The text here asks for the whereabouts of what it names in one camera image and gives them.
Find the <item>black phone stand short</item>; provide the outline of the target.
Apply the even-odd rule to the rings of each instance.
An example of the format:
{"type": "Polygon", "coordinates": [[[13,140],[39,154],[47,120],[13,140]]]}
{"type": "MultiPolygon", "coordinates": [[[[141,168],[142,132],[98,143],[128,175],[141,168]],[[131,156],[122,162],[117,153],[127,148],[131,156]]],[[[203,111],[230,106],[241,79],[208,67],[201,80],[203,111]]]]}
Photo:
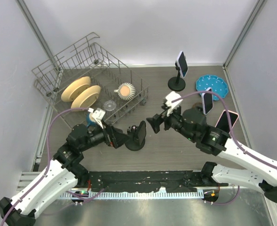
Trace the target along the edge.
{"type": "Polygon", "coordinates": [[[139,151],[145,145],[145,143],[142,146],[138,144],[137,129],[138,129],[138,126],[135,126],[135,125],[127,129],[129,140],[125,143],[125,145],[126,145],[126,148],[131,151],[139,151]]]}

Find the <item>black phone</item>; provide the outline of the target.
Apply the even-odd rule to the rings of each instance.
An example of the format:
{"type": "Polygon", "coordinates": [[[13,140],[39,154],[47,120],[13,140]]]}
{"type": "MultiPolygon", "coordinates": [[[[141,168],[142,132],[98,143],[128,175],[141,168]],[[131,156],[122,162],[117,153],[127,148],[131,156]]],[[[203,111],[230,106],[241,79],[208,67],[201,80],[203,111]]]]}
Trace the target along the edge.
{"type": "Polygon", "coordinates": [[[141,121],[137,129],[137,139],[138,139],[138,144],[140,146],[142,146],[145,143],[145,137],[146,137],[146,122],[141,121]]]}

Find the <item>black phone stand tall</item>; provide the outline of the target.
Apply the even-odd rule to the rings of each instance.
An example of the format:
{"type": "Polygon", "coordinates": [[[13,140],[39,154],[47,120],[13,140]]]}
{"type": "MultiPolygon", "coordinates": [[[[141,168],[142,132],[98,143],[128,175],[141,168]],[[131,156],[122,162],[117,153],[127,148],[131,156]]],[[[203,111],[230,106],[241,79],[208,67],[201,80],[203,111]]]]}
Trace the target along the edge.
{"type": "Polygon", "coordinates": [[[181,78],[181,69],[175,62],[175,69],[178,72],[176,77],[172,77],[168,81],[168,87],[170,90],[175,92],[180,92],[185,89],[186,83],[183,78],[181,78]]]}

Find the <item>purple case phone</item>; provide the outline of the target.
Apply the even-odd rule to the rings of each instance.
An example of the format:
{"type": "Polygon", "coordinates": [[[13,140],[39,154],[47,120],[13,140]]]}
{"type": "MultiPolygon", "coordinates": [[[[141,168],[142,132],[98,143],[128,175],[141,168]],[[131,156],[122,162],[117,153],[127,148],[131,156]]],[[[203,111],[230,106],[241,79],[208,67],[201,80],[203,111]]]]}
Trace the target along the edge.
{"type": "Polygon", "coordinates": [[[177,57],[176,63],[177,63],[177,66],[180,68],[181,77],[184,78],[188,71],[188,65],[183,51],[180,51],[177,57]]]}

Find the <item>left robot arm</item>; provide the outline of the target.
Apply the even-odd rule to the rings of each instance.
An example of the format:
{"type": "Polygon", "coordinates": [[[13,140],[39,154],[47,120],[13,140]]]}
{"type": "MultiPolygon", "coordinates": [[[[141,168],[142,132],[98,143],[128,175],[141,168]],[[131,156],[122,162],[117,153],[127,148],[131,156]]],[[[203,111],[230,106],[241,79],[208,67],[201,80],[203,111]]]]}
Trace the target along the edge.
{"type": "Polygon", "coordinates": [[[74,126],[71,133],[46,168],[22,191],[12,198],[0,200],[1,225],[32,226],[42,212],[61,194],[84,187],[89,178],[88,170],[80,164],[83,152],[105,143],[119,148],[129,136],[122,130],[108,125],[90,132],[83,124],[74,126]]]}

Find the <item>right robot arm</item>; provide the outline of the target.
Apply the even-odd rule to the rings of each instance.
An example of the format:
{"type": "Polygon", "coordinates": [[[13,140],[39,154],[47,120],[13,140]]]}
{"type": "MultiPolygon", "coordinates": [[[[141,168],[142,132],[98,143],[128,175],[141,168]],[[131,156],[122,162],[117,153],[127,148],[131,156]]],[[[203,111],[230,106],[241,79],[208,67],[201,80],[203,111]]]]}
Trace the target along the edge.
{"type": "Polygon", "coordinates": [[[277,203],[277,161],[266,157],[242,143],[229,133],[208,125],[206,117],[196,108],[181,112],[178,107],[172,113],[167,111],[147,118],[153,131],[158,133],[160,125],[164,129],[174,129],[196,148],[206,154],[230,160],[243,169],[231,169],[214,162],[207,162],[200,174],[202,184],[227,183],[253,189],[277,203]]]}

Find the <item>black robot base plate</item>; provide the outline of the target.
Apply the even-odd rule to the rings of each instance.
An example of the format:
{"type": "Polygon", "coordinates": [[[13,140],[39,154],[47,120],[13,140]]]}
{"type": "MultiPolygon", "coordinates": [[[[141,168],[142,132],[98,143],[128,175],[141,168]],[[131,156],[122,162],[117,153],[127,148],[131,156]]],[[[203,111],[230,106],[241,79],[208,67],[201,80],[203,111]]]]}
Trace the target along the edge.
{"type": "Polygon", "coordinates": [[[111,193],[151,193],[165,188],[168,193],[194,192],[198,187],[217,186],[198,171],[91,171],[90,188],[111,193]]]}

